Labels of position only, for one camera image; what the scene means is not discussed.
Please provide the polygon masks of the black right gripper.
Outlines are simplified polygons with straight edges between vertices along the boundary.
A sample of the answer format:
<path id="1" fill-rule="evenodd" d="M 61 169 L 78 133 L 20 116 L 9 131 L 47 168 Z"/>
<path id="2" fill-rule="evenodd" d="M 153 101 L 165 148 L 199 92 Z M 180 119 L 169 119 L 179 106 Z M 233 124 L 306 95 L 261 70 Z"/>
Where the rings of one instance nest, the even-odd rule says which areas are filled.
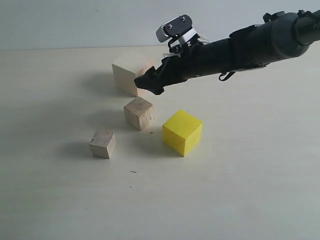
<path id="1" fill-rule="evenodd" d="M 231 70 L 232 45 L 231 40 L 225 38 L 208 44 L 198 44 L 189 55 L 164 58 L 157 70 L 154 66 L 150 67 L 144 74 L 137 76 L 134 83 L 139 89 L 161 95 L 165 86 L 203 76 L 225 75 Z"/>

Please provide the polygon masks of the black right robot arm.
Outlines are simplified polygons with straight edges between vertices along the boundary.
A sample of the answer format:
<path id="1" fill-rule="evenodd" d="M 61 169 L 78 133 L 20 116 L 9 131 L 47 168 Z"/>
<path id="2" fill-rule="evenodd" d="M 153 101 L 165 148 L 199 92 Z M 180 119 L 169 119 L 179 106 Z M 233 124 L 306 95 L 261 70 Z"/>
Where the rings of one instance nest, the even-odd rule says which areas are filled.
<path id="1" fill-rule="evenodd" d="M 156 31 L 169 53 L 159 67 L 150 67 L 134 79 L 135 86 L 155 95 L 189 79 L 218 75 L 224 82 L 237 72 L 258 70 L 271 63 L 298 58 L 320 39 L 319 11 L 266 13 L 262 24 L 232 32 L 227 38 L 204 41 L 192 19 L 180 15 Z"/>

